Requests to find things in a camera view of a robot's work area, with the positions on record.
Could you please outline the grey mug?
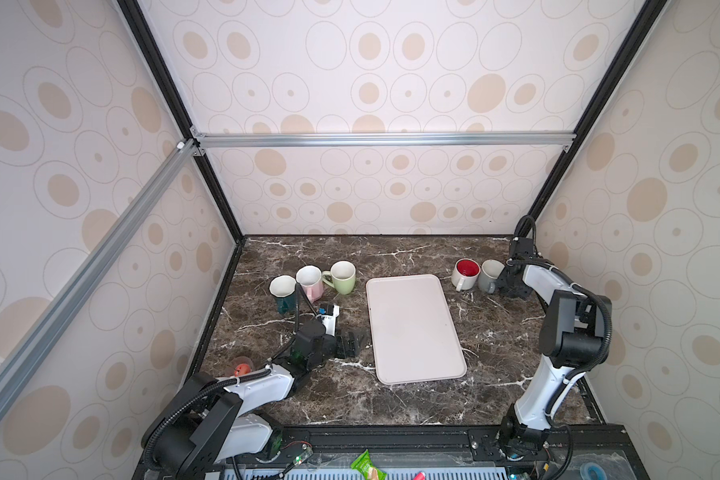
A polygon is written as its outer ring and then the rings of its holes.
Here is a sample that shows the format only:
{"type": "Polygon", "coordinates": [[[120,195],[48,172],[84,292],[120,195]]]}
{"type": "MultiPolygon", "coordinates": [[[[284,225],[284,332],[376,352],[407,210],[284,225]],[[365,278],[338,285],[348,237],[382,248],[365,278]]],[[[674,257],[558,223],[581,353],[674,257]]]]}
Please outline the grey mug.
{"type": "Polygon", "coordinates": [[[498,260],[485,260],[481,264],[477,285],[480,291],[494,294],[497,290],[498,279],[504,269],[504,264],[498,260]]]}

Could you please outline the white mug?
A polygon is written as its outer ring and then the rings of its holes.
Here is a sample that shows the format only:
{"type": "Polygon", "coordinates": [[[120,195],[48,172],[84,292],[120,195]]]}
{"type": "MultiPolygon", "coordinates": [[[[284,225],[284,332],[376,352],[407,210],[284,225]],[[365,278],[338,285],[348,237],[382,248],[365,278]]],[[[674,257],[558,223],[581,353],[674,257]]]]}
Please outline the white mug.
{"type": "Polygon", "coordinates": [[[451,273],[451,283],[457,291],[472,289],[479,278],[480,265],[471,259],[460,259],[454,265],[451,273]]]}

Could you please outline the dark green faceted mug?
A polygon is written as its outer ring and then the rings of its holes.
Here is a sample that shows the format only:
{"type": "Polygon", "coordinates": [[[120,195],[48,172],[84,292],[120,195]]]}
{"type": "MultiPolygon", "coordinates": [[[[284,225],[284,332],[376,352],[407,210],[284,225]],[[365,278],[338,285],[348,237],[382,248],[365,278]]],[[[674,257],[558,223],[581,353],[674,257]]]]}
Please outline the dark green faceted mug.
{"type": "Polygon", "coordinates": [[[276,310],[287,316],[297,311],[296,280],[290,275],[275,277],[269,284],[269,292],[274,298],[276,310]]]}

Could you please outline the light green mug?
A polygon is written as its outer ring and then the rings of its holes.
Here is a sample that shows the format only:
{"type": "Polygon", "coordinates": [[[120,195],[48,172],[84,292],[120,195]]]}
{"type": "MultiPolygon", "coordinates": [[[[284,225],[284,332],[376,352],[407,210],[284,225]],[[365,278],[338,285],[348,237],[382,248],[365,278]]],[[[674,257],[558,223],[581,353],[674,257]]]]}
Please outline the light green mug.
{"type": "Polygon", "coordinates": [[[355,288],[356,267],[349,261],[338,261],[322,272],[321,280],[339,294],[348,295],[355,288]]]}

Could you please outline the pink faceted mug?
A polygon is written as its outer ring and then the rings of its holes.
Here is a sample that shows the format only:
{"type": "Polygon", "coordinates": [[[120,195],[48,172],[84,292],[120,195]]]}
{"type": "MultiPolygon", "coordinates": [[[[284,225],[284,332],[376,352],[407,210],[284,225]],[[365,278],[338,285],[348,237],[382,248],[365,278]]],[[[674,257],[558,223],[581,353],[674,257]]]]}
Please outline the pink faceted mug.
{"type": "Polygon", "coordinates": [[[324,283],[320,268],[314,265],[304,266],[297,271],[295,279],[311,303],[316,304],[321,299],[324,293],[324,283]]]}

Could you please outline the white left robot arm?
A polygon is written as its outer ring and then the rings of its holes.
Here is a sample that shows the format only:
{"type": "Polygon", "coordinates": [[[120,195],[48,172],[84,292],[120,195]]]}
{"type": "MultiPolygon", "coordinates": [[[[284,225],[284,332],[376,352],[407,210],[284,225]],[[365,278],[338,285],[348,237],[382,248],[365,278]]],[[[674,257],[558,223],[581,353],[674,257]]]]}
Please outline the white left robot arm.
{"type": "Polygon", "coordinates": [[[202,479],[239,455],[279,455],[282,428],[259,408],[293,396],[314,370],[355,356],[359,346],[338,326],[339,305],[315,305],[302,286],[295,293],[311,315],[295,315],[291,338],[261,368],[220,378],[197,372],[185,381],[142,437],[141,478],[202,479]]]}

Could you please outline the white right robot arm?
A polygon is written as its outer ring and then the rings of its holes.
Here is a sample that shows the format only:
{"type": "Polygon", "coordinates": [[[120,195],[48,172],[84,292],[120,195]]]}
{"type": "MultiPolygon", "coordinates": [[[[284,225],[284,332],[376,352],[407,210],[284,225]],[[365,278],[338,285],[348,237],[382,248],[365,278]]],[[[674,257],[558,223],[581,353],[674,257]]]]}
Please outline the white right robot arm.
{"type": "Polygon", "coordinates": [[[521,217],[509,258],[495,292],[525,299],[534,294],[545,305],[538,339],[541,360],[525,393],[504,416],[498,444],[509,460],[544,448],[564,398],[583,375],[603,363],[613,336],[612,304],[567,276],[536,247],[535,219],[521,217]]]}

